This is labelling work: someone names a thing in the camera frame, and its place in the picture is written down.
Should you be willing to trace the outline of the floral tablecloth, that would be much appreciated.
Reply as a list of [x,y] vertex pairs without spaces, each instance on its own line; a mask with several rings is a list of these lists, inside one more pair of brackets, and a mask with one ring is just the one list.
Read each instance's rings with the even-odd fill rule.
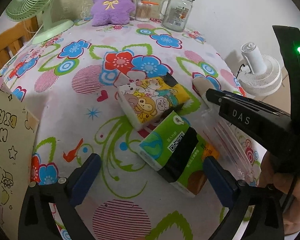
[[136,131],[119,106],[117,88],[170,73],[190,100],[179,112],[206,139],[203,100],[192,85],[208,78],[243,93],[213,46],[192,29],[169,31],[159,20],[93,27],[89,19],[40,44],[29,43],[1,69],[6,85],[40,120],[31,179],[43,185],[68,176],[91,153],[102,167],[78,213],[96,239],[207,239],[224,218],[206,184],[190,198],[138,155],[156,128]]

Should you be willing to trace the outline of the green desk fan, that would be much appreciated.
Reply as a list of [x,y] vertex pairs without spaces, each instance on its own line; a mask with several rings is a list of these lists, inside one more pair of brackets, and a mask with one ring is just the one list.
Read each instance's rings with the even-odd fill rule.
[[32,43],[45,42],[58,34],[70,29],[74,22],[69,19],[53,23],[51,8],[53,0],[12,0],[5,12],[8,18],[14,22],[21,22],[42,13],[42,28],[34,35]]

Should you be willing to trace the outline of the white standing fan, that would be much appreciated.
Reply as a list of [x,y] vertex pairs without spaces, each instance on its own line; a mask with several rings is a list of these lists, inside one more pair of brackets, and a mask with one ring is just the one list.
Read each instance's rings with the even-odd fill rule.
[[275,93],[282,83],[279,62],[270,55],[261,54],[253,42],[243,44],[241,53],[244,67],[237,76],[241,87],[252,96],[269,96]]

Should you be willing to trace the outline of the cotton swab container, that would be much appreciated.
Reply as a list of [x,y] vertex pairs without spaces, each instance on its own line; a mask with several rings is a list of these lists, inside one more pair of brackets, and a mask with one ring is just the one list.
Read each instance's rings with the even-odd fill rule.
[[151,1],[139,0],[136,3],[135,20],[140,22],[147,22],[150,20],[152,9],[158,6],[159,3]]

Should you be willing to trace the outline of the purple plush toy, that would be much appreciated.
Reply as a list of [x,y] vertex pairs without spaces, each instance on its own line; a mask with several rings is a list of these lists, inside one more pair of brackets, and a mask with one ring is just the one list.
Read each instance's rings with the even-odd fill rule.
[[129,24],[130,14],[135,9],[133,0],[93,0],[91,24],[94,27]]

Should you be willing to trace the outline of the glass jar green lid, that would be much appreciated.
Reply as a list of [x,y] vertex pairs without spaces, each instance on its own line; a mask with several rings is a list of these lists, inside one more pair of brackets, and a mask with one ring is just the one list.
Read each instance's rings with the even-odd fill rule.
[[185,29],[195,0],[163,0],[159,5],[162,26],[176,32]]

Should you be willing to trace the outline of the wooden chair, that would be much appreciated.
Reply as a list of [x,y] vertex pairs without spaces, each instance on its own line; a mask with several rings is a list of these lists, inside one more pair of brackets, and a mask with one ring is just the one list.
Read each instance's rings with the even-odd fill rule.
[[19,22],[0,34],[0,70],[38,31],[37,17]]

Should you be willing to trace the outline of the yellow cartoon tissue pack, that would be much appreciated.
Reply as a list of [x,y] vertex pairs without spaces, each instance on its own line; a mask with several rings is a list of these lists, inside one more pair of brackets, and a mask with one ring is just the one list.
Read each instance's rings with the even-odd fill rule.
[[117,93],[122,110],[137,131],[182,108],[190,100],[189,94],[170,73],[121,85]]

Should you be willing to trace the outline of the clear plastic tissue pack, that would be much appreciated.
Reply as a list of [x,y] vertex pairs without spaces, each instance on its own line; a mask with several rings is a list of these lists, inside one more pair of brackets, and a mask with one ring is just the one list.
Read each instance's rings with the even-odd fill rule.
[[221,166],[229,170],[237,180],[242,179],[253,185],[255,182],[253,167],[229,125],[212,109],[202,111],[200,114],[203,133],[220,153]]

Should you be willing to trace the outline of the white sock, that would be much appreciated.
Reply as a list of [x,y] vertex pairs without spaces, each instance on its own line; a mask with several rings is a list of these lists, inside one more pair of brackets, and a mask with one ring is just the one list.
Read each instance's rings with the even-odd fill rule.
[[198,95],[200,95],[205,104],[209,105],[210,103],[206,98],[206,92],[208,89],[214,89],[213,84],[203,76],[195,77],[192,80],[192,84],[194,85],[196,92],[198,93]]

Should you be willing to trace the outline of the green tissue pack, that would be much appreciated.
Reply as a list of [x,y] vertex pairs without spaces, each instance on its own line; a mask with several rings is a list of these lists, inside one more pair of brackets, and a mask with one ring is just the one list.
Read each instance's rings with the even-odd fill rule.
[[219,152],[172,111],[142,142],[138,155],[165,181],[195,197],[207,181],[203,161]]

